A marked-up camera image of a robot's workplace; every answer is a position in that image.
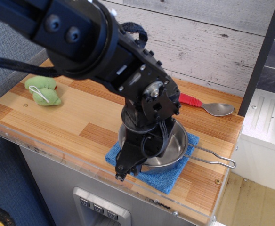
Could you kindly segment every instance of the pot handle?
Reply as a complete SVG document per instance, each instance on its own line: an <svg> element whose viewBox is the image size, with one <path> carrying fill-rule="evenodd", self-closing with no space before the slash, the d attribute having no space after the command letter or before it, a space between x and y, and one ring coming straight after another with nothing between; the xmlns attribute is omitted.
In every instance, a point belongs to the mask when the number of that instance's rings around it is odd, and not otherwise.
<svg viewBox="0 0 275 226"><path fill-rule="evenodd" d="M219 161L208 161L208 160L200 159L200 158L193 157L193 156L190 156L190 155L186 155L186 154L185 154L184 156L187 157L187 158L195 159L195 160L197 160L197 161L202 161L202 162L205 162L205 163L208 163L208 164L219 164L219 165L228 167L228 168L230 168L230 169L236 168L236 165L237 165L237 164L236 164L236 162L235 162L234 160L232 160L232 159L228 159L228 158L222 157L222 156L216 154L215 152L213 152L213 151L211 151L211 150L209 150L209 149L205 149L205 148L203 148L203 147L198 147L198 146L195 146L195 145L192 145L192 144L189 144L189 146L192 146L192 147L194 147L194 148L203 150L203 151L205 151L205 152L209 152L209 153L213 154L214 156L216 156L216 157L219 158L219 159L223 159L223 160L229 161L229 162L231 162L231 163L233 164L233 166L227 165L227 164L222 163L222 162L219 162Z"/></svg>

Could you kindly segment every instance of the metal pot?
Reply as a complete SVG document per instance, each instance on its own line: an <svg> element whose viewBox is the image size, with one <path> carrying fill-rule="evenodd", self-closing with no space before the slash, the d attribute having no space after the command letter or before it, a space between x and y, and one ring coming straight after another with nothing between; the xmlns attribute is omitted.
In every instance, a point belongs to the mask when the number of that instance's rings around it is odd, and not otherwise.
<svg viewBox="0 0 275 226"><path fill-rule="evenodd" d="M125 138L126 138L125 126L121 125L119 130L119 135L118 135L118 141L121 148L124 145ZM207 161L207 160L196 158L190 155L185 155L188 146L192 146L194 148L209 152L219 159L223 159L231 162L233 166L230 166L218 161ZM176 121L173 128L173 132L171 134L170 142L167 146L167 149L163 157L154 157L154 158L147 159L147 161L142 165L141 172L154 173L154 174L164 173L166 171L173 169L178 163L178 161L183 157L188 157L188 158L202 161L208 164L220 164L222 166L225 166L231 169L236 167L236 162L234 160L219 156L218 154L216 154L211 150L189 144L188 135L186 133L185 128L178 121Z"/></svg>

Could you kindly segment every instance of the stuffed toy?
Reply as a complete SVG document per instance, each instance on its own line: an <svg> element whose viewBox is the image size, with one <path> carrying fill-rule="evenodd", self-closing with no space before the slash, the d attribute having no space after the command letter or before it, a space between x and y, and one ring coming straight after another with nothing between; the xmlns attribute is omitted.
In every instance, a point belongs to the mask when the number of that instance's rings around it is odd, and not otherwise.
<svg viewBox="0 0 275 226"><path fill-rule="evenodd" d="M41 106L61 104L55 91L56 81L53 78L35 76L25 81L24 86L33 94L34 101Z"/></svg>

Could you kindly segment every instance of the metal spoon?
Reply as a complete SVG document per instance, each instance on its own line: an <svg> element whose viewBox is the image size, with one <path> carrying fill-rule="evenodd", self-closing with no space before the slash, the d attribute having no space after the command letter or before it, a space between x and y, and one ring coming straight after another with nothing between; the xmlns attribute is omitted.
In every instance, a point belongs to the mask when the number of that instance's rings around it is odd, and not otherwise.
<svg viewBox="0 0 275 226"><path fill-rule="evenodd" d="M234 107L232 105L221 103L203 104L200 100L196 99L195 97L191 97L183 93L180 94L179 101L181 103L185 103L191 106L202 107L204 110L206 110L213 116L225 116L229 115L234 111Z"/></svg>

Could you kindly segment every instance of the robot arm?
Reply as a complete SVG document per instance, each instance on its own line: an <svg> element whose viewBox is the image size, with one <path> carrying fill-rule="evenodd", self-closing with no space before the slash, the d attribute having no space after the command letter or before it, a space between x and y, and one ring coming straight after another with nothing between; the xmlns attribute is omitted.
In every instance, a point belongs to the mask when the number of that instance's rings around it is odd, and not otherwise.
<svg viewBox="0 0 275 226"><path fill-rule="evenodd" d="M96 0L0 0L0 20L47 49L59 74L92 79L125 97L126 135L116 178L138 174L148 158L163 156L181 107L176 83Z"/></svg>

